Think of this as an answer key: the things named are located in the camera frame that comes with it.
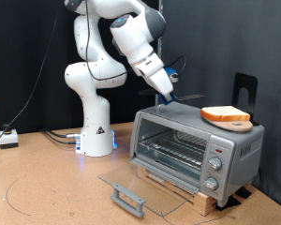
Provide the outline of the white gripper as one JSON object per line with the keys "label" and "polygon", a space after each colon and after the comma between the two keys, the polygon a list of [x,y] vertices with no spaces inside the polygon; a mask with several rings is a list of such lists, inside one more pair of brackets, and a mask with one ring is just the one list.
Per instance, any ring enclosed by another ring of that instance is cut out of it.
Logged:
{"label": "white gripper", "polygon": [[158,56],[147,57],[132,65],[138,76],[141,76],[151,87],[160,93],[167,102],[175,99],[169,75],[163,68],[164,64]]}

